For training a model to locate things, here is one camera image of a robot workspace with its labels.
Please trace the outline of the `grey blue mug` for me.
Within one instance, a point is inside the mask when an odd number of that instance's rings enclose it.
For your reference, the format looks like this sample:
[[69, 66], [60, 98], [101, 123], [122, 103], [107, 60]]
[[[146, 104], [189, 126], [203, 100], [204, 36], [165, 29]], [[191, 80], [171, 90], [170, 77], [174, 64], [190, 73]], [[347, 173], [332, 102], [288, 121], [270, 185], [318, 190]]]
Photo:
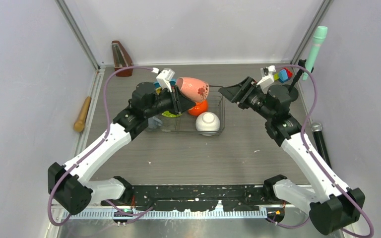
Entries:
[[163, 122], [157, 117], [151, 117], [148, 119], [148, 128], [158, 129], [163, 125]]

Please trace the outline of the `lime green plate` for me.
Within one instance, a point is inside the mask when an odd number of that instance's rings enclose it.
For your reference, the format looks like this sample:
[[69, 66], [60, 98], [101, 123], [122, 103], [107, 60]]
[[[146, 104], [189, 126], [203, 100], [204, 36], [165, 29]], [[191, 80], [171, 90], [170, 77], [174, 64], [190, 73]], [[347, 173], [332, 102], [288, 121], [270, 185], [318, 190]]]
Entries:
[[166, 118], [177, 118], [177, 117], [180, 117], [182, 114], [174, 114], [174, 113], [171, 113], [169, 111], [165, 111], [161, 115], [166, 117]]

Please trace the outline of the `black wire dish rack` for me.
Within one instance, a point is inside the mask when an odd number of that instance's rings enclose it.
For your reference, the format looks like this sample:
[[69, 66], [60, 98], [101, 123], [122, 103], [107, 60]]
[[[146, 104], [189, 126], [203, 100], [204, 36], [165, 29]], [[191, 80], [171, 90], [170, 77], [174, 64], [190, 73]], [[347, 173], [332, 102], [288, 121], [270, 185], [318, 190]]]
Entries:
[[225, 98], [218, 92], [219, 86], [211, 86], [210, 93], [200, 107], [202, 110], [181, 115], [169, 112], [154, 116], [149, 120], [147, 131], [192, 133], [205, 136], [220, 135], [225, 128]]

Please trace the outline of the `blue polka dot plate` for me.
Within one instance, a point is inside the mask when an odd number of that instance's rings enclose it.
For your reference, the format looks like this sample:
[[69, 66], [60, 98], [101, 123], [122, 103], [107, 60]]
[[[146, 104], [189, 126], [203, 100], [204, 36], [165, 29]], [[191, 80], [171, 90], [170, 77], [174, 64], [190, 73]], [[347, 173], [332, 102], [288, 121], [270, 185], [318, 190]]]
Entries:
[[[176, 85], [176, 82], [175, 81], [171, 81], [170, 85], [171, 85], [171, 87], [174, 87]], [[154, 87], [155, 87], [155, 89], [161, 88], [161, 86], [160, 86], [160, 84], [158, 82], [154, 83]]]

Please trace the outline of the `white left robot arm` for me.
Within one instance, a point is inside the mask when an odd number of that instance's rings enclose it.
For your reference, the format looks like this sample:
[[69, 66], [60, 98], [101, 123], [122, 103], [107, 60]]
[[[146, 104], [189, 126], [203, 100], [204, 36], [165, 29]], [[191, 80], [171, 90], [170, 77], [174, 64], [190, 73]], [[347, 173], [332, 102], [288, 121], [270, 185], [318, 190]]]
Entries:
[[108, 129], [98, 139], [65, 164], [53, 163], [49, 167], [50, 199], [56, 200], [71, 215], [104, 200], [129, 204], [132, 191], [124, 179], [92, 181], [91, 177], [110, 157], [148, 128], [151, 117], [164, 111], [182, 113], [195, 105], [196, 102], [178, 86], [156, 93], [153, 83], [138, 84], [128, 106], [109, 122]]

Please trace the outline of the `orange bowl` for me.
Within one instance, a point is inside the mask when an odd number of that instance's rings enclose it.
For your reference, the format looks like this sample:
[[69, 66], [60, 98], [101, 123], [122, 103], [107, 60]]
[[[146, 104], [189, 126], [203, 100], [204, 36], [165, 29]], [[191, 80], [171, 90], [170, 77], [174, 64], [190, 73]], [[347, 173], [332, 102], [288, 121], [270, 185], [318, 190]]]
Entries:
[[207, 112], [208, 108], [209, 108], [208, 101], [204, 100], [203, 102], [197, 103], [194, 107], [189, 109], [188, 114], [190, 114], [191, 116], [197, 117], [200, 114]]

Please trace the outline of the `pink mug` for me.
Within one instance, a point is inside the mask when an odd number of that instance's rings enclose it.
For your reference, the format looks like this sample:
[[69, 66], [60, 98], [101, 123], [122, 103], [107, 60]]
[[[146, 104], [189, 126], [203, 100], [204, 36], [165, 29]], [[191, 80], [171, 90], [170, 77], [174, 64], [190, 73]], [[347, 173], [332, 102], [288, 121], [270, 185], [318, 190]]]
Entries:
[[178, 78], [176, 86], [184, 96], [197, 103], [205, 101], [210, 90], [207, 82], [191, 77]]

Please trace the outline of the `white bowl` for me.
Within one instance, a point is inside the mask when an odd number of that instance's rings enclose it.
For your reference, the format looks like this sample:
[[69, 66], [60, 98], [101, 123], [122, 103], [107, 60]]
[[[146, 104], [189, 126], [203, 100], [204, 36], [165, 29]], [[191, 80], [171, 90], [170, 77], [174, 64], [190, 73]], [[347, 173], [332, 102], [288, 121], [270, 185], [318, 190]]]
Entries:
[[220, 130], [220, 119], [212, 112], [205, 112], [197, 117], [195, 127], [202, 135], [212, 136]]

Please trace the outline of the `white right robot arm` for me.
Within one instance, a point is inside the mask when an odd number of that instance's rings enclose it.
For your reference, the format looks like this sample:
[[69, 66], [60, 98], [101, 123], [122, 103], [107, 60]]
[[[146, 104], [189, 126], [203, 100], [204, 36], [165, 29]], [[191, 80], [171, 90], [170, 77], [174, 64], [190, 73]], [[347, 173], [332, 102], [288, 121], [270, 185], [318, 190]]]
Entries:
[[274, 176], [264, 181], [263, 196], [267, 202], [289, 202], [306, 213], [323, 235], [360, 219], [364, 193], [359, 188], [351, 189], [313, 148], [302, 126], [290, 114], [292, 100], [286, 86], [272, 85], [264, 93], [254, 79], [247, 77], [218, 91], [239, 108], [250, 108], [267, 120], [269, 137], [293, 159], [312, 186], [309, 191], [283, 175]]

